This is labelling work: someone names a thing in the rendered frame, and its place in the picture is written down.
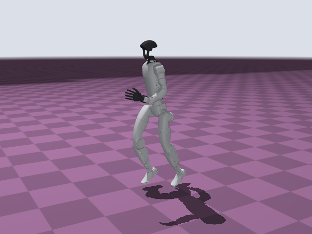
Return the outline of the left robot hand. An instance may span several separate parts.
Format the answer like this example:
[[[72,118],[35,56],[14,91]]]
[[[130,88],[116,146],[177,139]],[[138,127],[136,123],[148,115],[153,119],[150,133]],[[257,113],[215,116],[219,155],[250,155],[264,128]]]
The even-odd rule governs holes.
[[[139,91],[136,88],[132,88],[132,89],[134,89],[136,92],[127,89],[127,91],[130,91],[133,94],[132,93],[128,93],[128,92],[125,92],[125,93],[133,95],[133,96],[125,95],[127,97],[131,97],[131,98],[125,98],[125,99],[143,102],[144,101],[144,97],[148,97],[148,96],[145,96],[145,95],[141,95],[141,93],[139,93]],[[143,103],[146,103],[146,102],[143,102]]]

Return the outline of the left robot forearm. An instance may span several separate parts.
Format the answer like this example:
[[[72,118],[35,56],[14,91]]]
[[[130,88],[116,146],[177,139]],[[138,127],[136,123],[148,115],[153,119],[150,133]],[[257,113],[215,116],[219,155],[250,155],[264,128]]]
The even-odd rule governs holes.
[[[159,93],[156,92],[153,96],[151,97],[144,97],[144,101],[147,104],[153,105],[155,102],[158,100],[163,99],[167,94],[167,89],[163,88]]]

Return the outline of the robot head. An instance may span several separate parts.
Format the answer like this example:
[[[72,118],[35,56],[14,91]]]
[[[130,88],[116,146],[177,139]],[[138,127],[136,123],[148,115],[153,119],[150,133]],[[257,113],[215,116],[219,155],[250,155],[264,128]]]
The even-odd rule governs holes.
[[[156,44],[154,41],[152,41],[152,40],[147,40],[147,41],[143,42],[143,43],[140,45],[140,47],[141,47],[142,50],[143,50],[143,56],[144,56],[144,58],[145,58],[145,59],[148,59],[147,64],[151,63],[151,62],[150,62],[151,60],[153,60],[153,61],[155,60],[156,62],[158,62],[158,61],[154,58],[154,56],[150,56],[150,55],[149,55],[149,51],[152,51],[153,48],[156,48],[156,47],[157,47],[157,44]],[[145,55],[145,50],[147,50],[147,55]],[[154,61],[154,62],[155,62],[155,61]]]

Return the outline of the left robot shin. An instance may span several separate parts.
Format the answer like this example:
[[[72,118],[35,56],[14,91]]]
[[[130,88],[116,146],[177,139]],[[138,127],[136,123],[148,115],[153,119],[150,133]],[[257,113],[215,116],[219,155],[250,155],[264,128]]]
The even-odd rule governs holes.
[[[176,174],[182,174],[180,165],[179,165],[179,159],[178,159],[178,154],[175,150],[175,147],[172,145],[170,146],[169,149],[169,154],[164,152],[165,157],[167,158],[169,164],[173,167],[173,169],[175,170]]]

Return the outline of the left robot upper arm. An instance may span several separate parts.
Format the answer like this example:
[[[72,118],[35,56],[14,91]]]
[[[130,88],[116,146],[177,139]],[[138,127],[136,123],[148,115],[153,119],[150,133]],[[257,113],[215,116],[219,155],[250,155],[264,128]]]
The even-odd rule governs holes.
[[[165,69],[164,69],[163,65],[160,65],[160,64],[155,64],[153,66],[153,68],[154,68],[154,73],[157,76],[158,83],[160,85],[160,88],[157,91],[159,93],[163,88],[167,89],[166,78],[165,78]],[[168,89],[167,89],[167,91],[168,91]]]

